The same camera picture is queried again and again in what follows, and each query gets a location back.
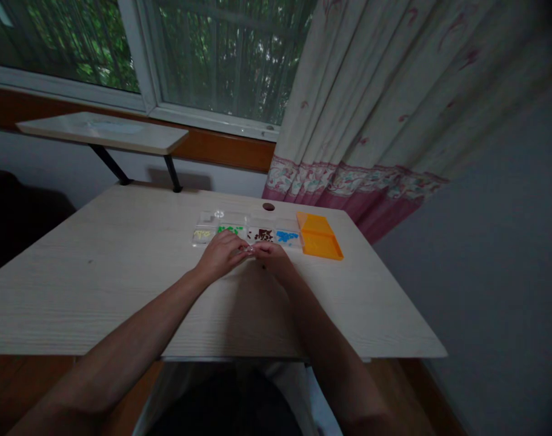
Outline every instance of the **wooden floor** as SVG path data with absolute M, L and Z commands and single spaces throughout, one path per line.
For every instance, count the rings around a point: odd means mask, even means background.
M 74 363 L 72 357 L 0 356 L 0 435 L 5 434 Z M 421 386 L 417 387 L 418 389 L 424 390 L 421 395 L 412 387 L 408 377 L 411 377 L 411 373 L 420 371 L 416 368 L 419 365 L 421 363 L 416 359 L 379 359 L 367 364 L 389 407 L 399 417 L 406 436 L 462 435 L 463 432 L 459 432 L 461 429 L 451 427 L 456 425 L 456 422 L 444 422 L 450 412 L 442 409 L 443 404 L 437 404 L 443 401 L 439 394 L 427 394 L 428 389 L 424 385 L 427 381 L 413 383 Z M 151 366 L 112 412 L 102 434 L 132 434 L 161 366 L 160 362 L 155 362 Z M 432 404 L 422 404 L 420 399 Z

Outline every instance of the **leg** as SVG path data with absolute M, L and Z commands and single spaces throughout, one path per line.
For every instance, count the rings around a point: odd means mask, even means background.
M 173 192 L 181 192 L 183 187 L 179 183 L 177 171 L 175 170 L 175 164 L 173 163 L 173 158 L 170 154 L 165 155 L 165 163 L 167 164 L 168 173 L 171 175 L 171 180 L 173 181 Z
M 95 145 L 95 144 L 88 144 L 92 147 L 92 150 L 102 159 L 103 163 L 106 164 L 107 167 L 109 167 L 110 171 L 112 171 L 116 177 L 118 177 L 118 180 L 120 180 L 120 184 L 122 186 L 126 186 L 129 183 L 132 182 L 126 174 L 124 174 L 124 171 L 121 170 L 121 168 L 118 166 L 118 164 L 112 159 L 112 156 L 109 155 L 108 151 L 102 146 L 102 145 Z

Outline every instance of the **gray wall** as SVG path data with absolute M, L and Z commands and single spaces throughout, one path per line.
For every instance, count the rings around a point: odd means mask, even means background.
M 470 435 L 552 435 L 552 89 L 374 248 L 448 349 Z
M 110 154 L 131 179 L 171 186 L 161 156 Z M 174 159 L 183 186 L 228 194 L 261 197 L 266 175 L 253 171 Z M 64 193 L 79 209 L 117 182 L 90 147 L 0 131 L 0 170 L 25 185 Z

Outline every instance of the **wooden windowsill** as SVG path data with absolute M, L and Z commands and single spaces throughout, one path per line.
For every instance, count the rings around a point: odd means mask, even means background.
M 15 123 L 89 111 L 134 119 L 189 131 L 189 137 L 177 147 L 173 156 L 228 167 L 267 173 L 276 145 L 272 142 L 229 135 L 160 121 L 126 112 L 50 99 L 13 90 L 0 89 L 0 129 L 18 131 Z

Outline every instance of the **person's right hand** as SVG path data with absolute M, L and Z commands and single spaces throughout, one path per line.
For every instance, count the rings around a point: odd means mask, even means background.
M 253 246 L 253 254 L 261 260 L 281 285 L 293 278 L 296 268 L 280 244 L 273 242 L 257 242 Z

